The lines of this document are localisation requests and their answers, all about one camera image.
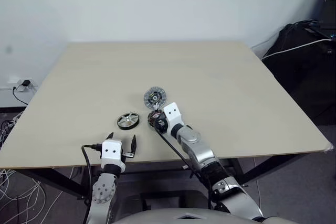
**electrical outlet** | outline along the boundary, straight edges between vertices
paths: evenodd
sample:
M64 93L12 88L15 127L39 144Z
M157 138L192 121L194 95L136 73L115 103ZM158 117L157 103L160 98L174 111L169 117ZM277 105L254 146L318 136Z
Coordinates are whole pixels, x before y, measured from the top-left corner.
M24 80L29 80L30 81L30 85L25 87L25 86L20 86ZM32 78L15 78L15 79L11 79L7 82L7 90L12 90L13 87L16 87L17 91L24 91L25 89L30 89L32 87L37 87L36 82L32 79Z

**wooden tabletop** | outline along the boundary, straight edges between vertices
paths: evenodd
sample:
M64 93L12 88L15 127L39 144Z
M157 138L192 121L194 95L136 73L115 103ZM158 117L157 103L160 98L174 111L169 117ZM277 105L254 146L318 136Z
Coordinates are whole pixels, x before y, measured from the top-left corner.
M152 86L221 158L324 151L331 144L253 52L240 42L69 44L0 151L0 167L84 165L81 145L114 132L132 162L179 157L147 122ZM140 115L123 131L117 118ZM99 154L88 150L92 164Z

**metal disc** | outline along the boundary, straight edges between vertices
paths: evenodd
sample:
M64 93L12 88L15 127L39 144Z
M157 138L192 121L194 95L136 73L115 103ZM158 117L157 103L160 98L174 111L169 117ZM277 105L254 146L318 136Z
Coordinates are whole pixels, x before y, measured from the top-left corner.
M143 96L145 105L151 110L158 110L167 100L166 92L160 87L151 87Z
M120 116L117 125L122 130L130 130L139 124L139 115L133 112Z

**black table frame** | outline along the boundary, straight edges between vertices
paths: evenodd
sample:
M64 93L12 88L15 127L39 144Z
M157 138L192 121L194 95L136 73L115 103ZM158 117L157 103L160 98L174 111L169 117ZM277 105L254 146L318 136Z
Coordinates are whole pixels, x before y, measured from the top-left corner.
M242 168L239 164L237 158L230 158L232 168L235 171L234 177L237 179L240 185L243 185L252 180L258 179L265 176L271 172L280 169L289 163L295 161L296 159L304 156L305 154L288 154L288 155L277 155L272 156L265 160L261 164L257 165L255 168L251 169L247 173L243 173ZM34 168L34 169L16 169L17 172L29 176L35 180L39 180L51 187L55 187L61 191L71 194L78 199L85 199L88 194L88 185L85 183L77 183L65 175L57 172L52 168ZM145 173L157 173L157 172L169 172L171 170L155 170L146 171Z

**gray carpet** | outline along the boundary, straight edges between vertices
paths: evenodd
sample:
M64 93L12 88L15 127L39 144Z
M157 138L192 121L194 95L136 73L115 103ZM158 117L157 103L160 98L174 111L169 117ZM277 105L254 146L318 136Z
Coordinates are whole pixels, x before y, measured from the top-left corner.
M336 126L321 126L321 132L336 145ZM327 153L312 153L295 161L294 163L267 175L259 180L261 208L265 216L280 216L301 224L335 224L336 223L336 151ZM256 158L259 163L264 158ZM239 160L244 171L253 168L252 158ZM58 169L58 171L70 174L70 168ZM76 181L80 181L81 175L77 175ZM10 179L10 187L7 191L12 197L27 190L33 185L28 177L16 173ZM44 211L31 224L40 223L50 204L54 201L59 191L47 185L43 185L47 195ZM206 194L203 186L195 179L189 179L188 174L176 172L170 178L158 174L156 178L144 178L142 175L122 175L118 184L119 200L141 192L194 189ZM246 191L259 203L256 182L248 183ZM7 199L0 200L0 208ZM29 217L38 213L43 203L43 198L38 197L36 205L29 212ZM162 204L162 207L170 207L172 204ZM19 211L26 208L26 201L19 201ZM85 214L83 201L63 193L49 212L44 223L81 223ZM17 214L16 202L10 203L0 211L0 223L4 223ZM8 223L22 223L25 214L20 215L19 221L14 218Z

